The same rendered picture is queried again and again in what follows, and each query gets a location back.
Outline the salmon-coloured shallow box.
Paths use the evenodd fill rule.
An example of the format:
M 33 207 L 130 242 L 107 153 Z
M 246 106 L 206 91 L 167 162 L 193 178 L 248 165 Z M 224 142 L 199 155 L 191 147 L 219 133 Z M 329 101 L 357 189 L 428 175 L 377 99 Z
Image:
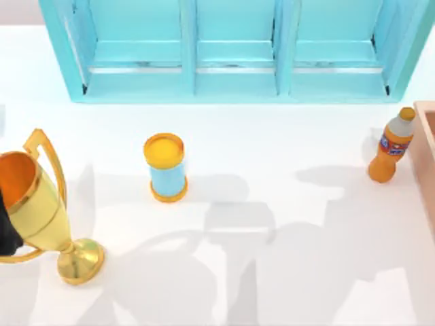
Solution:
M 435 237 L 435 101 L 417 101 L 414 137 L 410 146 L 413 170 Z

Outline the blue and yellow can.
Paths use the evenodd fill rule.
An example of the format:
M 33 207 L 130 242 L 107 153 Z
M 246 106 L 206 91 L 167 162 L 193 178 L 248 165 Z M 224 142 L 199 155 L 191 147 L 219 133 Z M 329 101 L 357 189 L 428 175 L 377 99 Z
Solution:
M 177 202 L 187 192 L 184 143 L 173 133 L 157 133 L 143 146 L 150 167 L 150 189 L 161 202 Z

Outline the gold trophy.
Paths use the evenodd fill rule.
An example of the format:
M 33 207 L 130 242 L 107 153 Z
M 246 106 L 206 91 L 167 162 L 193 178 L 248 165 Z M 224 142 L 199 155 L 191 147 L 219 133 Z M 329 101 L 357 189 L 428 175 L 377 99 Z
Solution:
M 13 256 L 0 256 L 0 263 L 16 264 L 57 251 L 60 277 L 70 285 L 85 283 L 101 269 L 103 247 L 91 239 L 72 239 L 63 169 L 43 130 L 34 129 L 23 148 L 0 154 L 0 190 L 24 242 Z

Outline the orange bottle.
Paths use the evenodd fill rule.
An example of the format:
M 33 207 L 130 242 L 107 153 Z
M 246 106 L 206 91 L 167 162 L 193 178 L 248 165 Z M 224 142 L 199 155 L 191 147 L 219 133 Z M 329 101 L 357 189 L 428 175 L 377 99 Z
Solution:
M 413 140 L 415 116 L 416 112 L 412 107 L 403 107 L 383 129 L 377 154 L 368 166 L 368 175 L 373 181 L 387 183 L 393 178 L 397 162 L 404 156 Z

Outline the light blue rack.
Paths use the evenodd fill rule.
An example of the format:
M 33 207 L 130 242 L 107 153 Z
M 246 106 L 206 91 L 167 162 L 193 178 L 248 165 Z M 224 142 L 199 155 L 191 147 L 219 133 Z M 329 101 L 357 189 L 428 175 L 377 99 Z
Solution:
M 76 103 L 397 103 L 435 0 L 39 0 Z

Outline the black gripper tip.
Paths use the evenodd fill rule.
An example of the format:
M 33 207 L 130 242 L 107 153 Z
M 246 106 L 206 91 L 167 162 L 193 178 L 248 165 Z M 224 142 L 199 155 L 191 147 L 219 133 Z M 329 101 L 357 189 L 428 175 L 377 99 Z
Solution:
M 13 256 L 23 246 L 23 239 L 10 221 L 0 190 L 0 256 Z

